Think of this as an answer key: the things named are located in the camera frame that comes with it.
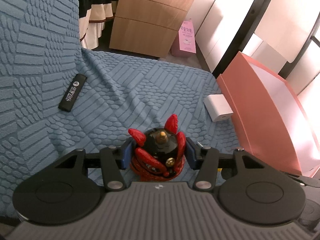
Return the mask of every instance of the white power adapter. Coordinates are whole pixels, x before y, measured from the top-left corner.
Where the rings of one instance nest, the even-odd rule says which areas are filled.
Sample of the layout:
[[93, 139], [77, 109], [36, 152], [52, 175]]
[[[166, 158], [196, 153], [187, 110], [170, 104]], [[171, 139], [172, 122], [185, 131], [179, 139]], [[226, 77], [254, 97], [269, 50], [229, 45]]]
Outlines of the white power adapter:
[[208, 95], [203, 103], [213, 122], [226, 120], [233, 114], [224, 95]]

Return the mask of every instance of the black circular joint cover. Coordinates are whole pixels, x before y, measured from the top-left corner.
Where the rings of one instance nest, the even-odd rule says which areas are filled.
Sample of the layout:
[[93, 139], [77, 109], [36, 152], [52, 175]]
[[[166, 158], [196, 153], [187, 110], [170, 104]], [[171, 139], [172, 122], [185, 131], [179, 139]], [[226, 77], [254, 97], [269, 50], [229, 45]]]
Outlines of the black circular joint cover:
[[306, 203], [301, 186], [270, 169], [249, 169], [221, 185], [221, 205], [235, 217], [258, 225], [277, 225], [297, 219]]
[[32, 223], [61, 225], [89, 214], [100, 201], [100, 189], [89, 178], [68, 169], [40, 172], [14, 191], [17, 212]]

